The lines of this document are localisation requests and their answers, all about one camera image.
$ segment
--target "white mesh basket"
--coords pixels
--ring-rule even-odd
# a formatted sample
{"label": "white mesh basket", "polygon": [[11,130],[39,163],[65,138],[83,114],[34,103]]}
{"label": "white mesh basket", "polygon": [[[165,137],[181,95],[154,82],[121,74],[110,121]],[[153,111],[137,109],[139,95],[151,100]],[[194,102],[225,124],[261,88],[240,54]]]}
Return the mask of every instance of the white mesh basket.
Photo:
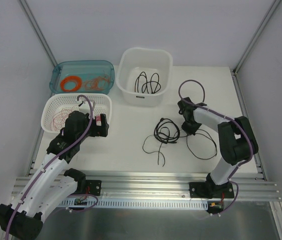
{"label": "white mesh basket", "polygon": [[[64,121],[59,122],[58,128],[55,127],[54,122],[56,121],[56,116],[59,113],[63,114],[63,120],[65,120],[69,113],[75,110],[79,110],[77,103],[78,93],[64,93],[52,96],[45,104],[43,114],[41,117],[41,127],[47,133],[58,134],[62,128],[65,126]],[[87,96],[89,100],[95,102],[95,107],[93,111],[93,116],[99,114],[106,115],[106,121],[109,124],[112,115],[112,101],[105,95],[100,93],[83,93]]]}

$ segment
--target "white wall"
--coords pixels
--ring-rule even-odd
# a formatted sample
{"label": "white wall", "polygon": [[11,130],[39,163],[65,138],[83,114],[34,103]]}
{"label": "white wall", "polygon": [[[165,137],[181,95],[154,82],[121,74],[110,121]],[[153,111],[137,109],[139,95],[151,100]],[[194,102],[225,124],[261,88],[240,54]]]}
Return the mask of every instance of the white wall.
{"label": "white wall", "polygon": [[17,0],[0,0],[0,203],[25,174],[52,72]]}
{"label": "white wall", "polygon": [[238,76],[261,157],[282,193],[282,3]]}
{"label": "white wall", "polygon": [[234,68],[273,0],[28,0],[58,62],[118,65],[131,47],[176,66]]}

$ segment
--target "red wire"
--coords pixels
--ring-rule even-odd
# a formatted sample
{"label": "red wire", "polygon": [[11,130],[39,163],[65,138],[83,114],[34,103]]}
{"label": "red wire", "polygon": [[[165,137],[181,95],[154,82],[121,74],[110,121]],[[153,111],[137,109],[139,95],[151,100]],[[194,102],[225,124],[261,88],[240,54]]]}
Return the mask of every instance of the red wire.
{"label": "red wire", "polygon": [[108,75],[97,76],[91,80],[87,80],[83,83],[85,90],[102,91],[110,83],[110,77]]}
{"label": "red wire", "polygon": [[60,131],[65,127],[66,120],[70,113],[72,113],[78,106],[73,106],[71,109],[63,108],[52,117],[50,124],[51,130]]}
{"label": "red wire", "polygon": [[[90,192],[90,187],[87,186],[87,188],[85,189],[85,194],[89,194],[89,192]],[[87,199],[87,196],[85,196],[82,200],[81,200],[81,198],[80,198],[79,201],[81,202],[81,201],[84,201],[84,200],[86,200],[86,199]]]}
{"label": "red wire", "polygon": [[223,192],[222,193],[222,199],[221,199],[221,201],[219,203],[222,203],[222,205],[223,205],[224,204],[224,202],[223,202],[224,199],[225,199],[225,193]]}

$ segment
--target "white plastic bin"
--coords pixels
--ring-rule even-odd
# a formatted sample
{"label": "white plastic bin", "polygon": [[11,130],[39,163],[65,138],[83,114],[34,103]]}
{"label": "white plastic bin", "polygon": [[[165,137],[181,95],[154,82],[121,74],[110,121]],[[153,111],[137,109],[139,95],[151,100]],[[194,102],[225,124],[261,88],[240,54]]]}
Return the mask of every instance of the white plastic bin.
{"label": "white plastic bin", "polygon": [[[126,50],[121,58],[116,74],[116,85],[129,104],[145,107],[157,106],[167,92],[172,79],[173,59],[170,53],[160,49],[134,47]],[[158,73],[161,89],[154,94],[135,92],[136,79],[146,72],[148,81],[152,74]]]}

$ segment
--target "black bracket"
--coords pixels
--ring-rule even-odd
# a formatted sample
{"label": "black bracket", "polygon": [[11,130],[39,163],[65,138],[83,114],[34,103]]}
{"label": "black bracket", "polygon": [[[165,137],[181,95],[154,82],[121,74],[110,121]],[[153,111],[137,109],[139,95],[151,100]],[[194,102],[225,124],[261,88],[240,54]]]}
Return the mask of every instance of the black bracket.
{"label": "black bracket", "polygon": [[89,189],[88,193],[94,196],[101,195],[102,181],[100,180],[85,180],[86,188]]}
{"label": "black bracket", "polygon": [[[189,182],[190,198],[202,198],[202,195],[199,195],[196,190],[202,189],[205,187],[206,187],[206,183],[204,181]],[[224,194],[225,199],[234,199],[235,198],[235,193],[233,191],[233,187],[230,182],[225,186],[225,188],[222,188],[218,191],[213,191],[212,198],[221,199],[222,193]]]}
{"label": "black bracket", "polygon": [[[7,230],[9,220],[14,212],[10,205],[0,204],[0,227],[3,231]],[[26,216],[26,212],[16,212],[10,226],[10,234],[20,240],[35,240],[39,235],[43,222],[41,212],[33,217]]]}

